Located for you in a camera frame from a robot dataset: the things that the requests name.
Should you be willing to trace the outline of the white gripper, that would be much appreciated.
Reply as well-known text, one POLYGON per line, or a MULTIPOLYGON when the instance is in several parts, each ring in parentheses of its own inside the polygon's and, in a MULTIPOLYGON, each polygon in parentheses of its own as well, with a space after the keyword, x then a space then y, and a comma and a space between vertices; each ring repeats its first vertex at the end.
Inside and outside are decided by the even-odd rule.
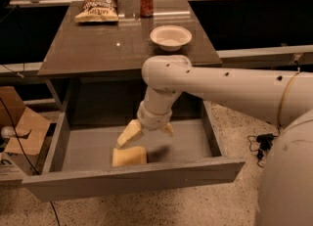
POLYGON ((150 112, 144 105, 144 102, 140 103, 137 111, 137 118, 132 119, 122 133, 118 136, 116 146, 123 148, 129 142, 137 140, 142 136, 142 127, 150 131, 161 129, 161 131, 172 137, 174 130, 169 123, 172 116, 172 111, 164 114, 155 114, 150 112))

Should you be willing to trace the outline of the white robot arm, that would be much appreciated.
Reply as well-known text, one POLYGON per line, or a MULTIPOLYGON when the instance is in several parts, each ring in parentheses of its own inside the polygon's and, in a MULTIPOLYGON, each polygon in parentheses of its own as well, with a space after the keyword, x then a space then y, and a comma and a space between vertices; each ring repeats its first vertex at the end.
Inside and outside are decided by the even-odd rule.
POLYGON ((137 118, 117 139, 141 130, 171 131, 172 106, 186 92, 281 127, 262 172, 255 226, 313 226, 313 74, 199 68, 181 55, 153 56, 141 69, 147 84, 137 118))

